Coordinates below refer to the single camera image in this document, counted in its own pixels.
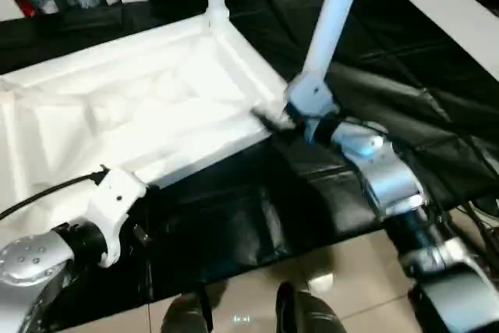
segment black cable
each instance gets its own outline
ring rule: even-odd
[[[69,181],[65,181],[62,183],[59,183],[58,185],[51,186],[46,190],[40,191],[39,193],[33,195],[32,197],[29,197],[22,202],[19,202],[18,204],[14,204],[13,206],[7,208],[5,211],[0,213],[0,221],[6,218],[7,216],[13,214],[14,212],[20,210],[21,208],[27,206],[28,204],[32,204],[34,201],[39,200],[43,197],[46,197],[49,194],[52,194],[58,190],[64,189],[65,187],[75,185],[78,182],[86,181],[88,179],[94,181],[96,184],[101,183],[102,179],[106,176],[108,173],[108,169],[106,167],[103,167],[104,170],[100,172],[94,172],[90,173],[88,175],[82,175],[80,177],[76,177],[74,179],[70,179]]]
[[[465,215],[466,215],[466,216],[468,216],[469,218],[471,218],[471,217],[469,216],[468,212],[466,212],[466,210],[461,209],[461,208],[459,208],[459,207],[456,207],[455,209],[456,209],[456,210],[458,210],[459,212],[461,212],[462,214],[465,214]],[[494,227],[491,223],[486,222],[486,221],[485,221],[485,220],[483,220],[483,219],[480,219],[480,221],[481,221],[484,225],[488,226],[490,229],[495,228],[495,227]]]

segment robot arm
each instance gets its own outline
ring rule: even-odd
[[[128,172],[111,170],[81,218],[0,250],[0,331],[38,331],[45,308],[73,279],[73,264],[110,267],[120,256],[119,231],[146,193]]]
[[[386,129],[342,116],[324,82],[352,1],[324,0],[303,71],[286,92],[287,112],[305,126],[309,142],[335,145],[358,171],[405,273],[416,280],[409,298],[422,328],[497,329],[499,293],[461,240],[432,218],[422,184],[393,150]]]

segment white plastic bin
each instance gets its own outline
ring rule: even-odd
[[[120,166],[160,187],[267,136],[250,109],[279,113],[285,81],[228,19],[202,16],[0,77],[0,211],[77,175]],[[91,182],[0,222],[0,246],[81,213]]]

